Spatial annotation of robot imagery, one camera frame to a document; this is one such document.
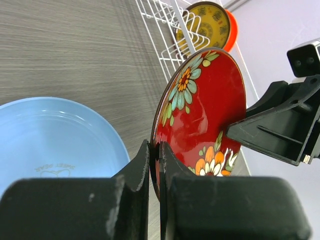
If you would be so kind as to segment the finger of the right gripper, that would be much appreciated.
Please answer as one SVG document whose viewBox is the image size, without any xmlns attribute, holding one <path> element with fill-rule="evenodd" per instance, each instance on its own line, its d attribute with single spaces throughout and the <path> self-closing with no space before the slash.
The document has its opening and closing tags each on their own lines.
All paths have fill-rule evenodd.
<svg viewBox="0 0 320 240">
<path fill-rule="evenodd" d="M 226 136 L 287 164 L 311 164 L 320 157 L 319 80 L 272 82 Z"/>
</svg>

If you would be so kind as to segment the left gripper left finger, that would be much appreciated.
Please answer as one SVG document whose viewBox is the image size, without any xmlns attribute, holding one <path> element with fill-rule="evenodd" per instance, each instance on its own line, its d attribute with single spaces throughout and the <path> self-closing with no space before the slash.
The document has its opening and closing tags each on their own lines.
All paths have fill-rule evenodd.
<svg viewBox="0 0 320 240">
<path fill-rule="evenodd" d="M 145 240 L 150 145 L 111 178 L 27 178 L 0 201 L 3 240 Z"/>
</svg>

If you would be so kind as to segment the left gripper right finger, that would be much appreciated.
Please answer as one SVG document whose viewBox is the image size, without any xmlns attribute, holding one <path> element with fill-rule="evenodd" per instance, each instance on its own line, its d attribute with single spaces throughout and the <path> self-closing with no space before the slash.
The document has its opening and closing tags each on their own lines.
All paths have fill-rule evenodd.
<svg viewBox="0 0 320 240">
<path fill-rule="evenodd" d="M 159 147 L 163 240 L 308 240 L 312 229 L 292 186 L 278 177 L 197 176 L 166 142 Z"/>
</svg>

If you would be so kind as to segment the red floral plate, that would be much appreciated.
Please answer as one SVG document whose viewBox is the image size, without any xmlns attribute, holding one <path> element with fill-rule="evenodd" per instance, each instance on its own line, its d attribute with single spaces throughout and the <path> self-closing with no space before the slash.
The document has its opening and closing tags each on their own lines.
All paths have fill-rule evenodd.
<svg viewBox="0 0 320 240">
<path fill-rule="evenodd" d="M 241 145 L 227 127 L 246 115 L 246 91 L 234 58 L 217 47 L 191 55 L 173 74 L 159 101 L 150 147 L 167 142 L 197 176 L 228 177 Z"/>
</svg>

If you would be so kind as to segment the light blue plate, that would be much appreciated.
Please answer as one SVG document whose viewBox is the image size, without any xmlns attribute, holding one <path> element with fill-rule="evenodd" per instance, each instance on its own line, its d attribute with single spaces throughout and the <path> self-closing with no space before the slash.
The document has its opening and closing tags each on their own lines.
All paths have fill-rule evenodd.
<svg viewBox="0 0 320 240">
<path fill-rule="evenodd" d="M 130 161 L 99 113 L 58 97 L 30 97 L 0 107 L 0 190 L 28 178 L 109 178 Z"/>
</svg>

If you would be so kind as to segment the orange plate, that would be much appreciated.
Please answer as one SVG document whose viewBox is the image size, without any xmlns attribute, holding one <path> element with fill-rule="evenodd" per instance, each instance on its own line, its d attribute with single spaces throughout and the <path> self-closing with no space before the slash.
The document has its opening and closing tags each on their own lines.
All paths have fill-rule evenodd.
<svg viewBox="0 0 320 240">
<path fill-rule="evenodd" d="M 229 32 L 229 38 L 223 49 L 227 52 L 230 52 L 236 44 L 239 29 L 238 29 L 238 23 L 235 16 L 228 10 L 226 10 L 226 13 L 229 18 L 230 32 Z"/>
</svg>

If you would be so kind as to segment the yellow patterned plate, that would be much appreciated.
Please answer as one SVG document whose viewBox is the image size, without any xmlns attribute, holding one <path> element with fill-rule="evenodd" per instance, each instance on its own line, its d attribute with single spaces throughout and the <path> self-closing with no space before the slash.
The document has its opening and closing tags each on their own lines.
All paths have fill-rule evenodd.
<svg viewBox="0 0 320 240">
<path fill-rule="evenodd" d="M 183 10 L 182 19 L 196 51 L 219 48 L 230 52 L 233 48 L 230 13 L 221 5 L 212 1 L 193 3 Z"/>
</svg>

